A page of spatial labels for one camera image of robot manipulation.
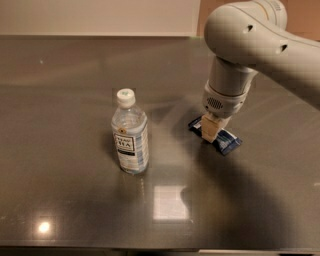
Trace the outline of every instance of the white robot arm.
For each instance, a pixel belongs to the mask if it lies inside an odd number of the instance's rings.
[[[320,105],[320,43],[285,31],[278,0],[230,3],[213,11],[205,40],[215,54],[203,104],[203,138],[212,142],[243,105],[261,72],[310,104]]]

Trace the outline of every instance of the white bottle cap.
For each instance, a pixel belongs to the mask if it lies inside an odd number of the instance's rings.
[[[118,105],[120,108],[130,108],[136,102],[134,91],[131,89],[122,89],[117,93]]]

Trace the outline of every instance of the blue object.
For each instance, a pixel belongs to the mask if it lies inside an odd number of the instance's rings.
[[[190,131],[193,131],[200,137],[202,136],[201,116],[190,122],[188,126]],[[217,138],[212,142],[212,145],[215,146],[216,149],[224,156],[239,147],[241,144],[242,140],[224,129],[218,133]]]

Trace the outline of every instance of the table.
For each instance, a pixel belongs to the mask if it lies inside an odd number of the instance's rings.
[[[2,38],[0,246],[318,252],[319,111],[258,75],[224,157],[187,128],[211,59],[201,38]],[[110,126],[125,87],[149,120],[139,176]]]

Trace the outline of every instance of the plastic bottle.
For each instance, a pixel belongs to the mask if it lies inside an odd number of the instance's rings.
[[[118,108],[112,117],[112,130],[120,161],[127,173],[146,170],[149,161],[147,115],[135,102],[131,89],[117,93]]]

